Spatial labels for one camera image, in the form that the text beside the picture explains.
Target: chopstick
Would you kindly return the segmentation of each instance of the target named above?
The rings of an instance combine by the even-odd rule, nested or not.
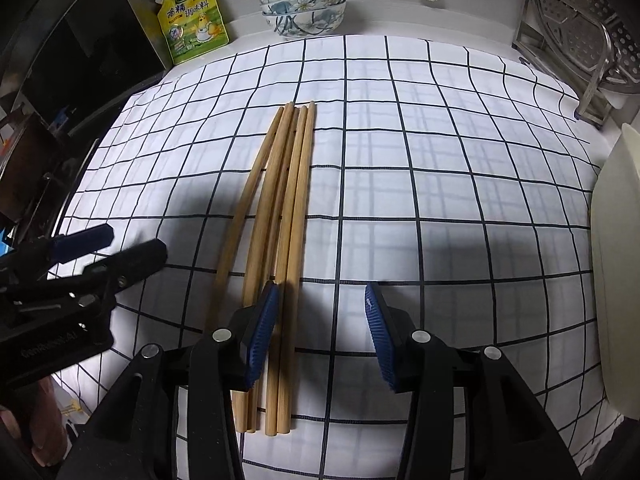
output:
[[[260,173],[262,172],[264,165],[267,163],[271,146],[276,136],[276,131],[280,124],[283,112],[283,107],[278,108],[273,121],[271,121],[271,126],[264,137],[260,150],[258,151],[258,155],[255,157],[254,164],[244,184],[244,189],[242,190],[242,195],[240,196],[238,205],[236,206],[234,217],[231,224],[226,229],[225,243],[220,251],[220,257],[218,258],[218,264],[216,266],[216,278],[213,282],[211,303],[207,311],[204,333],[211,332],[218,327],[220,305],[224,300],[229,272],[231,272],[234,260],[236,259],[236,253],[238,252],[238,245],[240,244],[240,238],[242,236],[242,228],[244,227],[244,218],[251,207],[251,202],[254,198],[255,190],[260,179]]]
[[[280,339],[282,333],[282,305],[284,300],[284,286],[287,277],[287,261],[289,259],[289,241],[291,235],[291,221],[293,217],[294,200],[296,198],[296,183],[302,154],[302,142],[306,122],[306,107],[300,108],[298,124],[295,132],[293,151],[287,175],[284,204],[282,206],[282,220],[278,238],[276,254],[275,283],[280,289],[280,304],[278,320],[271,335],[269,346],[269,360],[267,363],[267,400],[265,412],[264,433],[268,436],[276,435],[276,421],[278,415],[278,376],[280,373]]]
[[[292,369],[296,339],[298,314],[298,295],[300,292],[300,272],[303,260],[303,242],[305,236],[306,208],[308,201],[308,181],[311,162],[311,148],[316,120],[316,104],[309,103],[305,121],[305,133],[302,141],[296,197],[291,221],[289,254],[287,259],[287,279],[282,311],[282,345],[280,348],[280,374],[278,378],[278,433],[291,430]]]
[[[264,265],[262,266],[262,278],[260,280],[260,288],[270,279],[273,272],[273,256],[278,241],[278,232],[280,230],[280,214],[282,212],[282,202],[284,200],[285,188],[287,185],[287,171],[291,163],[291,153],[293,151],[293,141],[296,134],[296,122],[298,120],[298,108],[294,108],[289,131],[287,133],[287,142],[284,147],[282,161],[280,164],[280,172],[278,174],[278,182],[276,184],[276,196],[273,201],[273,209],[271,210],[271,218],[269,220],[269,235],[267,244],[264,248]],[[254,387],[249,390],[248,414],[247,414],[247,431],[253,433],[257,429],[258,414],[258,396],[260,393],[260,385],[262,378],[258,379]]]
[[[262,278],[262,266],[264,264],[264,249],[269,234],[271,211],[293,110],[293,103],[288,103],[285,106],[271,148],[271,155],[264,176],[260,199],[258,200],[254,228],[251,234],[249,252],[244,270],[242,306],[252,306],[257,301],[260,280]],[[248,427],[248,394],[246,392],[233,392],[232,400],[236,420],[236,431],[244,433]]]

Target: cartoon chicken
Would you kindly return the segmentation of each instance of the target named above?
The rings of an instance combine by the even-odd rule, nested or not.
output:
[[[221,25],[211,23],[209,17],[203,12],[198,16],[198,28],[196,30],[196,39],[200,43],[205,43],[214,38],[222,31]]]

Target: ridged blue pad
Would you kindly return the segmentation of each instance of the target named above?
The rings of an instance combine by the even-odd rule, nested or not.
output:
[[[395,350],[370,283],[364,292],[364,310],[367,314],[369,331],[373,339],[373,346],[376,348],[376,356],[382,378],[393,389],[396,384],[396,374],[394,372]]]
[[[251,345],[248,348],[247,363],[244,372],[244,380],[247,387],[251,388],[260,377],[262,366],[267,358],[267,351],[271,342],[271,333],[278,318],[278,287],[272,286],[264,302],[264,306],[255,327]]]

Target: human hand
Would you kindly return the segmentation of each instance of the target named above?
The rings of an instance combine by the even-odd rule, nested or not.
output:
[[[20,426],[9,410],[0,412],[0,418],[9,434],[20,439]],[[31,453],[41,466],[51,466],[62,460],[66,453],[66,432],[56,404],[51,377],[38,381],[38,393],[29,423],[33,447]]]

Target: table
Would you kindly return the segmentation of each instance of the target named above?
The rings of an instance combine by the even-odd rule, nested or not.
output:
[[[60,223],[107,221],[107,253],[165,241],[162,272],[119,295],[113,349],[58,380],[88,410],[149,342],[200,336],[218,251],[276,108],[318,104],[298,318],[294,429],[239,436],[248,479],[395,475],[409,397],[380,377],[364,285],[447,344],[495,344],[584,468],[618,414],[604,399],[588,204],[609,148],[574,92],[450,44],[331,36],[217,60],[133,96]],[[223,318],[239,305],[254,209]],[[53,269],[78,273],[90,254]],[[456,392],[452,478],[463,477]],[[182,393],[183,403],[186,393]],[[184,420],[178,475],[185,479]]]

